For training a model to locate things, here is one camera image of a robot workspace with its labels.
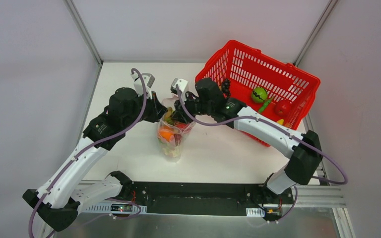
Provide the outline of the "green mangosteen fruit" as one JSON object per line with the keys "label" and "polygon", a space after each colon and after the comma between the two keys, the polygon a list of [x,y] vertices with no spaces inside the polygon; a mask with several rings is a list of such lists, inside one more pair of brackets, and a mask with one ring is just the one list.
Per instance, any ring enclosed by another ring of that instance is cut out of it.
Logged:
{"label": "green mangosteen fruit", "polygon": [[255,103],[262,104],[266,102],[267,97],[268,97],[267,92],[262,87],[257,87],[252,90],[251,99]]}

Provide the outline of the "dark grape bunch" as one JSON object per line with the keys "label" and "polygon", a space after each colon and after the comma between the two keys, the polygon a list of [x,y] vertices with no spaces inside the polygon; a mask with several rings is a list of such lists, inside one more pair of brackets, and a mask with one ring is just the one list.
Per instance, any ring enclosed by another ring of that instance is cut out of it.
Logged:
{"label": "dark grape bunch", "polygon": [[231,81],[229,79],[225,79],[222,83],[221,83],[221,91],[223,93],[223,95],[225,95],[226,98],[230,98],[231,97],[231,92],[230,92],[230,84],[231,84]]}

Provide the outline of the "green lettuce leaf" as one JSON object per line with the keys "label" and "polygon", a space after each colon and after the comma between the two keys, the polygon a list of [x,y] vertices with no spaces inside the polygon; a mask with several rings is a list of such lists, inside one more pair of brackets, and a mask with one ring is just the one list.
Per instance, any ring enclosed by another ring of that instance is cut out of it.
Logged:
{"label": "green lettuce leaf", "polygon": [[161,150],[168,159],[179,160],[182,154],[182,146],[173,146],[170,143],[161,143]]}

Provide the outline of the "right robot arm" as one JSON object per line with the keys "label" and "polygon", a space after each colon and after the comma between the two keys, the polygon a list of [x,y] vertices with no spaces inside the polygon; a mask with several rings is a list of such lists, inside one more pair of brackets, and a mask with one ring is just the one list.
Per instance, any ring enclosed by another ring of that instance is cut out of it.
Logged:
{"label": "right robot arm", "polygon": [[284,190],[295,184],[307,185],[322,161],[319,136],[314,131],[305,133],[287,128],[268,119],[235,98],[226,98],[217,83],[210,78],[197,82],[197,94],[187,90],[188,82],[174,79],[171,92],[178,96],[173,118],[184,123],[196,116],[210,116],[211,126],[226,125],[245,132],[277,149],[288,158],[288,163],[273,173],[265,182],[262,198],[268,203],[280,199]]}

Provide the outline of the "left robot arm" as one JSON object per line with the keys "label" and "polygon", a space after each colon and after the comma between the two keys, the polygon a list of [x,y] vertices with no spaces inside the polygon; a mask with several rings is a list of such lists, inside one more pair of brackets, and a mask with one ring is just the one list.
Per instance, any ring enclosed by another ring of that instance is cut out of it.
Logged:
{"label": "left robot arm", "polygon": [[158,122],[167,108],[156,92],[147,96],[122,87],[110,97],[109,104],[89,122],[76,148],[40,188],[28,189],[22,198],[56,232],[68,228],[77,216],[108,198],[132,198],[132,181],[124,173],[113,171],[105,179],[87,188],[77,189],[90,169],[126,135],[134,121]]}

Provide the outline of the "orange fruit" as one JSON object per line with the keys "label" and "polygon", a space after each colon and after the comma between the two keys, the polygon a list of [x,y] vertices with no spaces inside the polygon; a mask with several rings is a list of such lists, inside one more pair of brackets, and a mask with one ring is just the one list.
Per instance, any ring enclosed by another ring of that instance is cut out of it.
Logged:
{"label": "orange fruit", "polygon": [[174,132],[168,129],[160,129],[158,130],[158,137],[166,142],[174,141]]}

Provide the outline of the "clear zip top bag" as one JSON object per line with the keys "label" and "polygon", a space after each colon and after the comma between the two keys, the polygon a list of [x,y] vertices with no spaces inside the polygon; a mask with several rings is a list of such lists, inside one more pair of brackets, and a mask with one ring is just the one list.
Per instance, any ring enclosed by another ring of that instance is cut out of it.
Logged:
{"label": "clear zip top bag", "polygon": [[180,160],[183,144],[195,126],[194,121],[182,123],[173,120],[174,102],[178,100],[177,96],[162,100],[162,105],[167,108],[167,111],[158,122],[156,133],[161,151],[166,156],[166,160],[172,163]]}

